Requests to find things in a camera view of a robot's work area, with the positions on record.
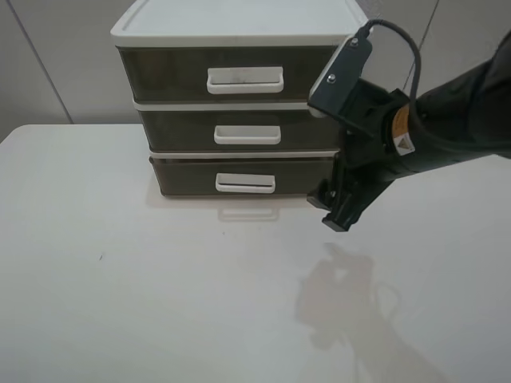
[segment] plastic drawer unit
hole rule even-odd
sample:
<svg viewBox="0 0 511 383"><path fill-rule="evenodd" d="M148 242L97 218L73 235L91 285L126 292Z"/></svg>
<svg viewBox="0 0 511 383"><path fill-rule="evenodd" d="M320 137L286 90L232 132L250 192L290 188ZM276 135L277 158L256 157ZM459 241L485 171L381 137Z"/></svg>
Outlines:
<svg viewBox="0 0 511 383"><path fill-rule="evenodd" d="M307 97L355 0L137 0L111 34L164 195L306 194L339 127Z"/></svg>

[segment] drawer cabinet top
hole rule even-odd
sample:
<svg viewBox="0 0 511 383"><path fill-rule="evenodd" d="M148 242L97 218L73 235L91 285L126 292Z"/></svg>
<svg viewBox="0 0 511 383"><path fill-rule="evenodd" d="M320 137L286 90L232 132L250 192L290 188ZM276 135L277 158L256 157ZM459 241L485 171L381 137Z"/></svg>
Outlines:
<svg viewBox="0 0 511 383"><path fill-rule="evenodd" d="M118 47L338 45L366 22L355 0L137 0Z"/></svg>

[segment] white table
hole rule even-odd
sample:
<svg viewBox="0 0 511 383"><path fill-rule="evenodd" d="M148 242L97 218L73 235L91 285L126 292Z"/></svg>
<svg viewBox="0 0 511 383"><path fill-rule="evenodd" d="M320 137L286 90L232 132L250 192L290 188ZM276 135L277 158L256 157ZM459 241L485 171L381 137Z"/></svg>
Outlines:
<svg viewBox="0 0 511 383"><path fill-rule="evenodd" d="M507 382L511 161L302 199L159 193L140 125L0 144L3 383Z"/></svg>

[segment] white drawer handle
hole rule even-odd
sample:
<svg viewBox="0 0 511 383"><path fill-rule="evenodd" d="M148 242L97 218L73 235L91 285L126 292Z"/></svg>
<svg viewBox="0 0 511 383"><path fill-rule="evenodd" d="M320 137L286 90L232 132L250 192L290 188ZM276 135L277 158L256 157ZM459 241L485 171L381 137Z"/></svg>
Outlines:
<svg viewBox="0 0 511 383"><path fill-rule="evenodd" d="M271 194L275 191L275 176L218 173L216 190L227 193Z"/></svg>
<svg viewBox="0 0 511 383"><path fill-rule="evenodd" d="M211 94L278 93L284 89L283 68L210 68L206 86Z"/></svg>
<svg viewBox="0 0 511 383"><path fill-rule="evenodd" d="M214 139L219 145L277 145L281 135L279 126L217 125Z"/></svg>

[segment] dark gray drawer front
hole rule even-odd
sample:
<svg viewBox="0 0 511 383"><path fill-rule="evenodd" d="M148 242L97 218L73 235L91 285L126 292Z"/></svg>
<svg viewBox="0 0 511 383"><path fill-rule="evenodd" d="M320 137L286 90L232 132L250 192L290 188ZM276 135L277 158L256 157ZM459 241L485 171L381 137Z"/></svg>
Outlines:
<svg viewBox="0 0 511 383"><path fill-rule="evenodd" d="M252 48L119 48L137 102L305 101L334 46ZM282 67L279 93L211 94L208 69Z"/></svg>
<svg viewBox="0 0 511 383"><path fill-rule="evenodd" d="M306 195L331 176L333 166L332 158L150 161L163 195L245 194L218 191L218 173L274 176L272 195Z"/></svg>
<svg viewBox="0 0 511 383"><path fill-rule="evenodd" d="M286 150L335 150L339 124L315 118L307 110L141 112L145 133L154 152L258 152ZM278 144L225 144L215 141L217 126L272 126Z"/></svg>

